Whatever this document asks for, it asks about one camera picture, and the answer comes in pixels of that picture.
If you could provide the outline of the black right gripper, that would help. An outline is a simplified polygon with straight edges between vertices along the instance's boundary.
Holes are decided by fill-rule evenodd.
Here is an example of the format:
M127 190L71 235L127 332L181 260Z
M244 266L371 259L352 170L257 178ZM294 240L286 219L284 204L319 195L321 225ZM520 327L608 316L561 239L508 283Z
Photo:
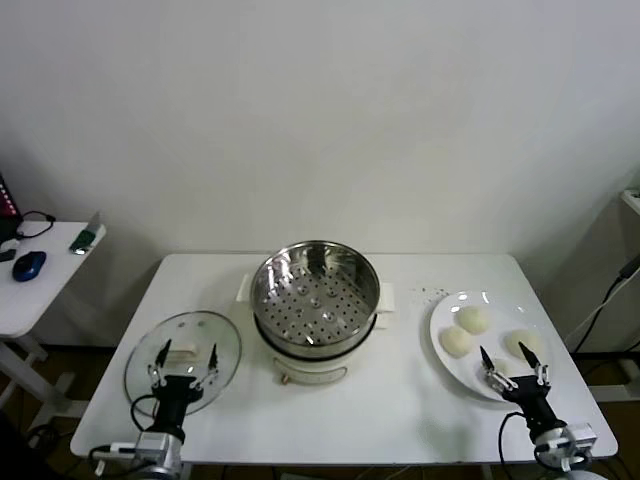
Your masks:
M480 346L484 377L488 386L508 402L518 405L524 414L530 436L541 436L548 431L564 428L565 422L556 417L547 401L550 391L548 366L542 364L535 352L523 342L519 348L535 376L518 376L512 379L498 369L483 346Z

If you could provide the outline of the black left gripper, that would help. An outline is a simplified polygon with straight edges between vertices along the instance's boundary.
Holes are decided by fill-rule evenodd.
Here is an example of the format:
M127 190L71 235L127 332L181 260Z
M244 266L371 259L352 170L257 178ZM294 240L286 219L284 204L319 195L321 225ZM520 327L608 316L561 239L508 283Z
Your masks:
M195 377L167 375L163 368L170 351L172 340L168 339L159 350L153 364L147 365L152 393L158 401L158 408L150 432L169 435L184 435L182 428L187 408L202 399L203 390L212 385L219 375L217 344L214 343L205 362L197 368Z

